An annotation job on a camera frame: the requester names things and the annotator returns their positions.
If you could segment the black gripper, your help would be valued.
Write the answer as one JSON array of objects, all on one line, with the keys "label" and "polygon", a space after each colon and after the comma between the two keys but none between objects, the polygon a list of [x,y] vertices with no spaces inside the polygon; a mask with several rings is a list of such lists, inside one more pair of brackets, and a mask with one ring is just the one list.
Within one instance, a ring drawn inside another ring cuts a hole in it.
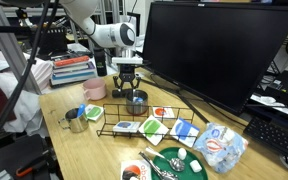
[{"label": "black gripper", "polygon": [[117,91],[121,91],[121,86],[125,83],[129,83],[133,90],[137,89],[140,84],[141,77],[135,76],[135,67],[133,65],[121,64],[120,73],[118,76],[113,76],[114,86]]}]

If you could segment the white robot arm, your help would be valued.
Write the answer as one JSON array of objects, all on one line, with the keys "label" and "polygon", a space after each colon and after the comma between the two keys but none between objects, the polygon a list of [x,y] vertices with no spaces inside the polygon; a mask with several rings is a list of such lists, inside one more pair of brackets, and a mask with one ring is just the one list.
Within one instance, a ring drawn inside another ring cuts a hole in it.
[{"label": "white robot arm", "polygon": [[91,15],[98,0],[59,0],[68,17],[81,28],[94,43],[94,57],[99,76],[106,75],[104,48],[132,47],[136,33],[131,23],[98,25]]}]

